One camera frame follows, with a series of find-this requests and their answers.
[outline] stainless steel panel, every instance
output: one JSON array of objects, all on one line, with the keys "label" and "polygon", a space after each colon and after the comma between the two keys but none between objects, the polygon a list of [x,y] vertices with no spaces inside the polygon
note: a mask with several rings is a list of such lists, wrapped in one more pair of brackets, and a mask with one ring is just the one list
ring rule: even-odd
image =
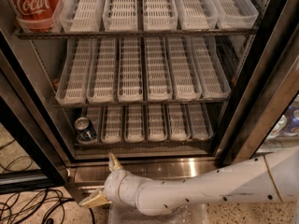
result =
[{"label": "stainless steel panel", "polygon": [[[154,179],[179,179],[192,177],[217,169],[218,159],[173,159],[136,161],[126,163],[121,161],[124,169],[135,175]],[[74,168],[69,178],[68,186],[87,187],[103,186],[110,174],[107,165]]]}]

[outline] glass door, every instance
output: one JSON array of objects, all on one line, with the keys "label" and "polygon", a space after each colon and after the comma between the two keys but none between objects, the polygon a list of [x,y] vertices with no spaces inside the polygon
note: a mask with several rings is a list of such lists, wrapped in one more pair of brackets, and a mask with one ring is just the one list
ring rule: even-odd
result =
[{"label": "glass door", "polygon": [[0,123],[0,174],[39,170],[39,166]]},{"label": "glass door", "polygon": [[0,194],[63,185],[62,160],[1,69],[0,80]]},{"label": "glass door", "polygon": [[299,25],[226,156],[225,164],[298,145]]}]

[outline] bottom shelf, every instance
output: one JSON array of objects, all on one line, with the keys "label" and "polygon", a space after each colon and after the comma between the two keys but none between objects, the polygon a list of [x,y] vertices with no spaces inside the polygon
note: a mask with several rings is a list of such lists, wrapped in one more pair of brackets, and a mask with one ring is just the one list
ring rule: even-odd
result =
[{"label": "bottom shelf", "polygon": [[206,106],[126,105],[84,108],[97,142],[76,142],[78,155],[118,157],[207,155],[213,136]]}]

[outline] floor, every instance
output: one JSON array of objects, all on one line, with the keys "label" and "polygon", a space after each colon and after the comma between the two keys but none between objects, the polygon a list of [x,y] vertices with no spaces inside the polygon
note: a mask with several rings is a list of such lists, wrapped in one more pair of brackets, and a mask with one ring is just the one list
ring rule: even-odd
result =
[{"label": "floor", "polygon": [[[61,191],[64,197],[70,197],[67,191],[64,188],[57,188]],[[21,194],[19,200],[12,207],[12,214],[16,214],[23,209],[23,207],[30,202],[30,200],[36,196],[36,192],[24,192]],[[0,203],[5,203],[6,200],[11,196],[11,194],[1,195]],[[43,216],[47,211],[56,203],[55,197],[56,193],[50,192],[48,194],[47,203],[44,203],[33,215],[28,219],[24,220],[23,224],[36,224],[42,223]],[[29,206],[34,205],[40,201],[42,197],[40,196],[37,200],[31,202]],[[12,205],[14,203],[14,198],[12,198],[8,204]],[[289,224],[292,223],[293,214],[295,210],[295,203],[226,203],[226,204],[206,204],[206,220],[209,220],[210,224]],[[0,204],[0,215],[3,205]],[[96,207],[93,208],[95,223],[96,224],[119,224],[119,223],[109,223],[109,207]],[[64,204],[65,216],[63,219],[63,209],[61,207],[57,208],[50,217],[54,220],[54,223],[64,223],[64,224],[88,224],[92,223],[92,216],[88,209],[79,207],[76,203],[65,203]],[[2,219],[8,215],[8,210],[3,212]],[[5,223],[17,223],[17,220],[20,220],[23,216],[16,217],[15,220],[7,222],[7,219],[4,219],[1,224]],[[143,223],[152,223],[156,224],[158,222],[144,222],[137,221],[140,224]],[[169,222],[169,224],[192,224],[191,222],[180,221],[180,222]]]},{"label": "floor", "polygon": [[[0,174],[20,170],[38,169],[38,166],[31,161],[26,152],[16,141],[14,141],[13,137],[5,130],[1,123],[0,134]],[[61,198],[60,193],[62,193],[62,195],[65,198],[71,198],[68,192],[63,187],[51,190],[48,193],[46,193],[45,191],[38,192],[38,190],[34,192],[24,192],[21,193],[18,201],[16,201],[17,195],[0,195],[0,224],[43,223],[42,220],[45,214],[47,214],[47,212],[57,203],[59,198]],[[31,206],[35,206],[36,204],[41,202],[41,200],[45,197],[46,201],[34,214],[29,216],[27,219],[20,222],[20,220],[26,217],[31,212],[31,210],[28,210],[28,212],[25,212],[23,215],[12,216],[14,214],[18,214],[21,210],[24,210]],[[4,203],[6,203],[8,206],[12,206],[10,210],[11,213],[9,213],[7,206],[4,206]],[[204,211],[206,213],[205,221],[209,220],[209,222],[201,222],[203,224],[291,224],[293,220],[295,206],[295,203],[206,204],[202,205],[202,207],[205,209]],[[109,223],[109,206],[96,207],[93,209],[93,212],[96,224],[120,224],[120,222]],[[64,203],[64,209],[60,206],[49,217],[51,217],[54,220],[55,224],[92,223],[92,216],[90,210],[86,208],[81,208],[74,202]],[[157,217],[157,220],[151,219],[151,221],[148,221],[146,217],[141,217],[138,221],[121,222],[121,224],[133,224],[133,222],[138,224],[157,224],[158,219],[159,218]],[[172,219],[170,222],[164,221],[162,223],[194,223],[185,217],[183,218],[183,220],[175,220],[176,219]]]}]

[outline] blue can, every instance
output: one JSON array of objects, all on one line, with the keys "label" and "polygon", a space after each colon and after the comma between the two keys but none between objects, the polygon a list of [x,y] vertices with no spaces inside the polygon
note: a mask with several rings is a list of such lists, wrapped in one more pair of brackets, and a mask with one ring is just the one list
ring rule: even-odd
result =
[{"label": "blue can", "polygon": [[75,121],[75,129],[78,133],[77,141],[84,145],[94,144],[97,142],[96,131],[92,122],[84,117]]},{"label": "blue can", "polygon": [[295,136],[299,134],[299,108],[295,106],[289,106],[285,113],[287,123],[282,130],[286,136]]}]

